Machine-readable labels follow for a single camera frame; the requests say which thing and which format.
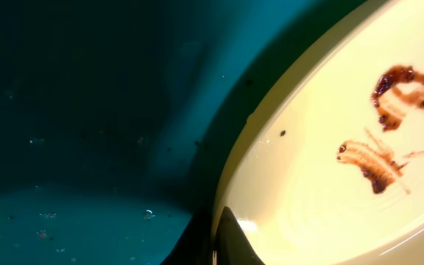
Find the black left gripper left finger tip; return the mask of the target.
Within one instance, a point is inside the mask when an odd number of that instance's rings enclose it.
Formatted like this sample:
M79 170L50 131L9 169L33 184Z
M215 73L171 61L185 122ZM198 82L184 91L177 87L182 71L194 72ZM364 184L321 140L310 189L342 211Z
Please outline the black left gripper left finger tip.
M197 211L160 265L211 265L211 214Z

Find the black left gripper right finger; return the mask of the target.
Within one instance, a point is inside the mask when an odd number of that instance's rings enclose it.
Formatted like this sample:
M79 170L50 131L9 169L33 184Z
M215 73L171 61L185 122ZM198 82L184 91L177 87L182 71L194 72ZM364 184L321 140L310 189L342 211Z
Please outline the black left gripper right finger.
M229 207L224 207L222 211L214 250L217 265L264 265Z

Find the yellow plate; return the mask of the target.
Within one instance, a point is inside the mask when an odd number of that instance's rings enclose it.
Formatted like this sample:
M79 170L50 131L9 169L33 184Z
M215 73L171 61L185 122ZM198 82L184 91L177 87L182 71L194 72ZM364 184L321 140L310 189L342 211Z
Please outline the yellow plate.
M424 264L424 1L368 1L296 60L222 172L243 264Z

